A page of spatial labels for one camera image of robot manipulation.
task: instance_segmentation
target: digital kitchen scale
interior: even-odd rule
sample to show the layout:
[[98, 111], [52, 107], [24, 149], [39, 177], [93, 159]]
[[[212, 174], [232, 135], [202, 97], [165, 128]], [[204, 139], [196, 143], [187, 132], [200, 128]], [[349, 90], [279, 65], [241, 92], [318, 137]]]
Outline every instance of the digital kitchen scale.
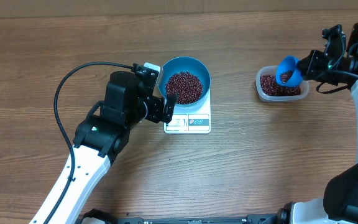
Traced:
[[166, 97], [165, 85], [169, 78], [180, 72], [189, 71], [196, 75], [203, 85], [201, 98], [189, 105], [176, 104], [172, 121], [164, 123], [167, 134], [209, 134], [211, 132], [211, 77], [208, 69], [199, 60], [191, 57], [177, 57], [163, 66], [163, 78], [158, 88]]

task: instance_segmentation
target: scale label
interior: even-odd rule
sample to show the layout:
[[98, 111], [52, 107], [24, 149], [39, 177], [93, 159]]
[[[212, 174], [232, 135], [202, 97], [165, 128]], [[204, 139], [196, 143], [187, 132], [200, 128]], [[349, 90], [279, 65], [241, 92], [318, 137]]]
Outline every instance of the scale label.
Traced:
[[188, 115], [187, 114], [174, 114], [172, 121], [166, 124], [167, 131], [187, 131], [188, 130]]
[[209, 119], [189, 119], [189, 126], [209, 126]]
[[189, 131], [208, 131], [208, 114], [189, 114]]

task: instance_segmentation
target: clear plastic container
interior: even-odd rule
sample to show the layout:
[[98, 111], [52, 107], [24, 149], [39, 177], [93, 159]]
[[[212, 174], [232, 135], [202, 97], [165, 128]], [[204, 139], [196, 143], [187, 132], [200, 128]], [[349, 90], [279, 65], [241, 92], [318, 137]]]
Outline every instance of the clear plastic container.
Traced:
[[264, 102], [288, 102], [288, 101], [294, 101], [294, 100], [300, 100], [303, 99], [308, 93], [310, 84], [308, 81], [302, 81], [300, 88], [301, 88], [301, 94], [297, 96], [269, 96], [266, 95], [262, 87], [260, 86], [260, 77], [262, 75], [275, 75], [276, 74], [276, 68], [277, 66], [267, 66], [259, 70], [258, 74], [256, 75], [256, 89], [258, 90], [258, 95], [260, 100]]

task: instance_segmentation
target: blue scoop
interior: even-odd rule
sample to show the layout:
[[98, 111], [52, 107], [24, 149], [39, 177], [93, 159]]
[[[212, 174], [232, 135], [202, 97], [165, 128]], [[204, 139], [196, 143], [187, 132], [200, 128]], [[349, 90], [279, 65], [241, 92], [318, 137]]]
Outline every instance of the blue scoop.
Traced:
[[[277, 67], [276, 71], [276, 82], [279, 85], [286, 86], [286, 87], [296, 87], [302, 82], [301, 72], [296, 68], [299, 59], [294, 56], [287, 56]], [[293, 71], [291, 78], [287, 82], [281, 81], [281, 74]]]

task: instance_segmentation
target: wooden table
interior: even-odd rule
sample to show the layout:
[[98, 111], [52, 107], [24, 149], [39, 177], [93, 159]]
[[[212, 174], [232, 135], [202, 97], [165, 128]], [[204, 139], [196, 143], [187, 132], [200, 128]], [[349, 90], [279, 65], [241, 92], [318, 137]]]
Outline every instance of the wooden table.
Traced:
[[[180, 55], [211, 72], [212, 132], [167, 135], [143, 122], [83, 212], [117, 217], [230, 217], [275, 213], [322, 196], [355, 162], [356, 114], [348, 91], [263, 103], [255, 75], [286, 55], [323, 49], [321, 29], [350, 34], [358, 11], [248, 12], [0, 20], [0, 223], [25, 223], [55, 183], [68, 149], [53, 96], [90, 61], [163, 65]], [[58, 102], [70, 139], [104, 90], [110, 67], [86, 68]]]

